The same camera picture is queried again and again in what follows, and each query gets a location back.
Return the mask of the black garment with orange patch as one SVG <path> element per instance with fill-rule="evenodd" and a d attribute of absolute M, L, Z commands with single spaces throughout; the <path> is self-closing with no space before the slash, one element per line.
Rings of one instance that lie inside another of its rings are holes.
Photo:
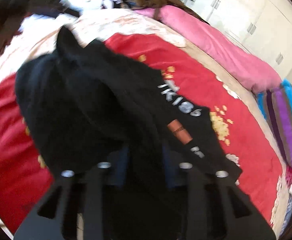
<path fill-rule="evenodd" d="M 111 215 L 113 239 L 179 239 L 169 207 L 162 148 L 167 144 L 203 173 L 240 170 L 226 159 L 209 109 L 179 97 L 158 70 L 94 40 L 82 47 L 62 27 L 52 53 L 17 71 L 16 100 L 55 179 L 84 173 L 128 148 L 124 184 Z"/>

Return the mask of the pile of clothes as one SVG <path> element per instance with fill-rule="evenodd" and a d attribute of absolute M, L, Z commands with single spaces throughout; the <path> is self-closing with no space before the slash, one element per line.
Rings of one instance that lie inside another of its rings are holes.
<path fill-rule="evenodd" d="M 135 5 L 134 0 L 103 0 L 102 9 L 131 9 Z"/>

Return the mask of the red floral blanket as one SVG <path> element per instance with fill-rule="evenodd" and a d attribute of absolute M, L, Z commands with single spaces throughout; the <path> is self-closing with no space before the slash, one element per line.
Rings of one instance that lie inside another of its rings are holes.
<path fill-rule="evenodd" d="M 38 162 L 14 94 L 15 72 L 27 60 L 53 50 L 57 33 L 37 43 L 17 37 L 0 57 L 0 218 L 15 232 L 52 176 Z M 241 169 L 239 187 L 270 223 L 282 229 L 288 188 L 272 132 L 253 95 L 196 46 L 180 49 L 156 35 L 114 34 L 106 45 L 141 60 L 174 81 L 179 94 L 211 110 L 213 127 L 226 156 Z"/>

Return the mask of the striped blue purple pillow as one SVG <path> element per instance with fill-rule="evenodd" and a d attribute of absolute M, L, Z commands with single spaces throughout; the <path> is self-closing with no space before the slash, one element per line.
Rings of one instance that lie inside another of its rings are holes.
<path fill-rule="evenodd" d="M 256 101 L 283 159 L 292 168 L 292 84 L 284 80 L 278 87 L 256 94 Z"/>

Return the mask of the peach patterned blanket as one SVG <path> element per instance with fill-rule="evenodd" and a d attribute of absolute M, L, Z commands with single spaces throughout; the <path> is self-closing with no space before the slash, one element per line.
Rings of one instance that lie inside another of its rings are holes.
<path fill-rule="evenodd" d="M 105 41 L 115 33 L 155 34 L 176 47 L 186 46 L 185 38 L 173 29 L 129 9 L 99 9 L 79 18 L 30 16 L 21 24 L 22 34 L 15 36 L 0 55 L 0 82 L 16 72 L 25 61 L 53 51 L 57 33 L 63 25 L 73 31 L 83 46 L 95 38 Z"/>

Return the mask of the pink duvet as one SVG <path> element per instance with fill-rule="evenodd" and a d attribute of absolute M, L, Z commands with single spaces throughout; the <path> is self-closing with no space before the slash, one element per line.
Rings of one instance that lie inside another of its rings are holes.
<path fill-rule="evenodd" d="M 137 13 L 157 19 L 208 54 L 239 83 L 254 93 L 279 87 L 278 73 L 260 58 L 233 44 L 218 29 L 186 13 L 180 8 L 165 5 L 155 17 L 155 9 L 136 10 Z"/>

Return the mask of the brown fur-trimmed coat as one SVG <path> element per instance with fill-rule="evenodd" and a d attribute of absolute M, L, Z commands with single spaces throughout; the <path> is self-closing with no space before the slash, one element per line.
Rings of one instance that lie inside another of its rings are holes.
<path fill-rule="evenodd" d="M 155 9 L 154 19 L 156 20 L 159 20 L 160 8 L 164 7 L 165 5 L 171 5 L 185 11 L 186 13 L 194 16 L 198 20 L 208 24 L 207 21 L 201 18 L 196 12 L 187 7 L 180 0 L 134 0 L 134 2 L 136 3 L 136 7 L 134 8 L 134 10 L 145 8 Z"/>

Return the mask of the white wardrobe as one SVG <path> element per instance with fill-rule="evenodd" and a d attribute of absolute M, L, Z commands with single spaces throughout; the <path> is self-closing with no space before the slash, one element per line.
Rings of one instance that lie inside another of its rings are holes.
<path fill-rule="evenodd" d="M 282 78 L 292 70 L 290 0 L 195 0 L 193 10 Z"/>

